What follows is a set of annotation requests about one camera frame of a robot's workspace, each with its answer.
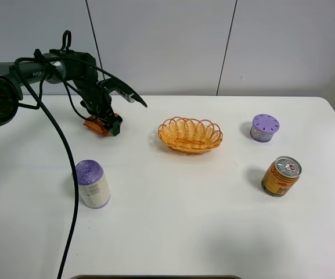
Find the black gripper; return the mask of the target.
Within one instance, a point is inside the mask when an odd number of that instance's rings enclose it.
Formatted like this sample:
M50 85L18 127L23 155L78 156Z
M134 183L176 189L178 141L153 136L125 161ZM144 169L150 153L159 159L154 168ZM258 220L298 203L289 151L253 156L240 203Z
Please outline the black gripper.
M81 105L90 114L88 121L102 121L108 131L108 136L117 136L121 130L123 118L114 113L111 107L111 97L100 85L99 80L81 78L78 81L78 92L82 96Z

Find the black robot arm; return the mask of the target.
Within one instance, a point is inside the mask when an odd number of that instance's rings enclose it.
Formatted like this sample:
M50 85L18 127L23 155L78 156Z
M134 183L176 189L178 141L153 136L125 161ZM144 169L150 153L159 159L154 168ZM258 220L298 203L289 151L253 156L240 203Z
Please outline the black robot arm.
M0 126L10 122L18 108L38 110L43 107L43 84L63 84L81 98L81 106L89 113L85 123L102 135L120 133L123 119L111 107L111 92L133 95L133 90L112 74L99 80L101 69L95 58L85 52L50 50L35 51L32 58L0 62Z

